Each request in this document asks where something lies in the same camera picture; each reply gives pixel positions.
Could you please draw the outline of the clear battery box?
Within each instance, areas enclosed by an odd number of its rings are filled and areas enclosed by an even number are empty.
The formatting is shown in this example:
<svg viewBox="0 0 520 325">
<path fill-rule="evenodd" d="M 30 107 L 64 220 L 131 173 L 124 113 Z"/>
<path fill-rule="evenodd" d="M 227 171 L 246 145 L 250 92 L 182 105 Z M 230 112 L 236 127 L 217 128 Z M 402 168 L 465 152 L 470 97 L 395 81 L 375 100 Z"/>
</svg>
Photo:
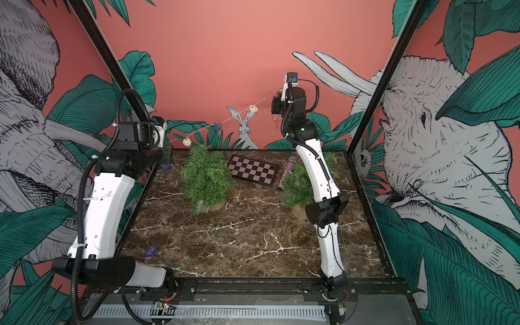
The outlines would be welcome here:
<svg viewBox="0 0 520 325">
<path fill-rule="evenodd" d="M 197 213 L 207 213 L 209 211 L 209 206 L 207 204 L 207 201 L 205 200 L 199 200 L 196 206 L 196 212 Z"/>
</svg>

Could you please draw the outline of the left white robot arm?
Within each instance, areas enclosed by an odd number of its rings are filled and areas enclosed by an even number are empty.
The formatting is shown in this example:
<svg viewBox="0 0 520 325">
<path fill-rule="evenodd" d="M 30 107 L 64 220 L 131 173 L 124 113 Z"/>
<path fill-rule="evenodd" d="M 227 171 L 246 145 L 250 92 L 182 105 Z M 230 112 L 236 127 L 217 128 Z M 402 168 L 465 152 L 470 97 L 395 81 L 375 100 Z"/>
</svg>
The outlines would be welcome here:
<svg viewBox="0 0 520 325">
<path fill-rule="evenodd" d="M 112 292 L 137 290 L 142 299 L 168 308 L 180 292 L 170 268 L 146 265 L 116 254 L 116 234 L 127 198 L 152 165 L 171 161 L 166 122 L 116 122 L 114 138 L 85 168 L 79 185 L 77 238 L 52 271 L 71 281 L 74 321 L 85 324 Z"/>
</svg>

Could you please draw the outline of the small christmas tree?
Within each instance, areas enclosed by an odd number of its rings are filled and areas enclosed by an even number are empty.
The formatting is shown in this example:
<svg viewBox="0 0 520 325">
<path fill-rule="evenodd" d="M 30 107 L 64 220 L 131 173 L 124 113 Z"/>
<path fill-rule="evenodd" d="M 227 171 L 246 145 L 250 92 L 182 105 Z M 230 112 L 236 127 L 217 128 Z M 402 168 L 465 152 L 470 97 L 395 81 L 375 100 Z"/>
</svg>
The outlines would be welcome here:
<svg viewBox="0 0 520 325">
<path fill-rule="evenodd" d="M 184 195 L 191 202 L 190 210 L 197 215 L 202 204 L 212 207 L 224 203 L 234 187 L 224 154 L 209 150 L 205 145 L 190 150 L 181 178 L 185 184 Z"/>
<path fill-rule="evenodd" d="M 310 177 L 303 163 L 297 163 L 283 182 L 283 205 L 301 222 L 308 222 L 305 207 L 315 203 Z"/>
</svg>

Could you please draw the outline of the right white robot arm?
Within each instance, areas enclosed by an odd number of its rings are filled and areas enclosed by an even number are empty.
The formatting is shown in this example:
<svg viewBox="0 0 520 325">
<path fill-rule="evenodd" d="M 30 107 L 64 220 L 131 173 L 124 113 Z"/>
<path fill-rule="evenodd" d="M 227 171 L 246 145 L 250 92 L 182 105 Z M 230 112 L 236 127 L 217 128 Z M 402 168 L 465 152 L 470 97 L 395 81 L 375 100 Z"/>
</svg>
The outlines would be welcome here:
<svg viewBox="0 0 520 325">
<path fill-rule="evenodd" d="M 320 245 L 320 277 L 329 301 L 344 299 L 348 275 L 341 260 L 338 240 L 339 216 L 349 202 L 341 193 L 326 164 L 318 130 L 309 120 L 304 89 L 287 81 L 272 100 L 272 113 L 282 116 L 280 131 L 303 161 L 310 179 L 314 202 L 305 206 L 307 219 L 316 229 Z"/>
</svg>

